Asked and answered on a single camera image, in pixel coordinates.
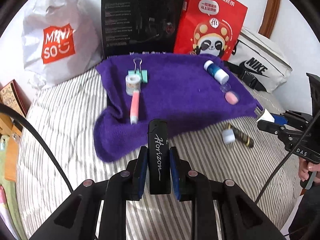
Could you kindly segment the person right hand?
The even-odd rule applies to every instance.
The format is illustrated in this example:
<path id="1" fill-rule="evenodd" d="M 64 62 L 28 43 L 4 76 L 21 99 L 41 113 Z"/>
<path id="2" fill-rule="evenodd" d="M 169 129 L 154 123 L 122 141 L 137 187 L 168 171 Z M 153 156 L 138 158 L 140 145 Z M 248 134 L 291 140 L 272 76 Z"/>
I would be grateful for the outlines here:
<path id="1" fill-rule="evenodd" d="M 301 181 L 308 180 L 309 172 L 317 172 L 313 182 L 319 184 L 320 182 L 320 164 L 308 163 L 305 159 L 299 158 L 298 176 Z"/>

